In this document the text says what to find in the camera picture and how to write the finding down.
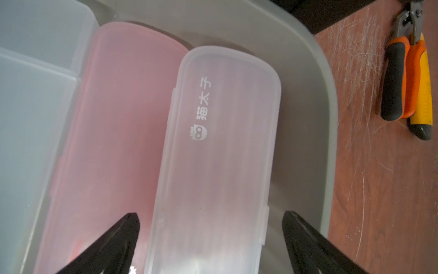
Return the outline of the clear rectangular pencil case barcode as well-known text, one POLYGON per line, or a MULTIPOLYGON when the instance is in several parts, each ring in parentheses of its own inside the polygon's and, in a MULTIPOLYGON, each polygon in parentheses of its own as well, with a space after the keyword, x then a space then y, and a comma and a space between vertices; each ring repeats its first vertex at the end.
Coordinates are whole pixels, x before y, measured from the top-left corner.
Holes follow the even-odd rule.
POLYGON ((40 241, 47 186, 99 25, 78 1, 1 2, 1 272, 40 241))

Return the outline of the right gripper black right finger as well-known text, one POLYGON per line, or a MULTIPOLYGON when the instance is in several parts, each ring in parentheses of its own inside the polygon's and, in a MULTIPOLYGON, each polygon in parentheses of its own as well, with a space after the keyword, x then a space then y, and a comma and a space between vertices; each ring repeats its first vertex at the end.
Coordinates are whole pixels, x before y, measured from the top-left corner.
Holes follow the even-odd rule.
POLYGON ((295 274, 367 274, 295 211, 286 211, 282 231, 295 274))

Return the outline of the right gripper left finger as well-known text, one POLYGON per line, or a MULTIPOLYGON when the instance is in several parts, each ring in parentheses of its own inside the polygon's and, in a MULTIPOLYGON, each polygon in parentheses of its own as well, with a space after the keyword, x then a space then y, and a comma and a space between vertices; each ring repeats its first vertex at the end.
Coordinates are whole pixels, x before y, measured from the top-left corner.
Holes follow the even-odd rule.
POLYGON ((128 274, 140 231, 136 213, 127 213, 60 274, 128 274))

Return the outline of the pink pencil case with label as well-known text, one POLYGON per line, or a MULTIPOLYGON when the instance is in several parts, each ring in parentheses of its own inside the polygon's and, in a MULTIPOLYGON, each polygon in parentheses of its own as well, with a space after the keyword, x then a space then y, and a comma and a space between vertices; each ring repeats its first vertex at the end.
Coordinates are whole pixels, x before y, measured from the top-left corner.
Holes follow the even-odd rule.
POLYGON ((130 270, 144 272, 172 90, 187 52, 145 26, 98 28, 52 177, 35 274, 58 272, 130 212, 140 220, 130 270))

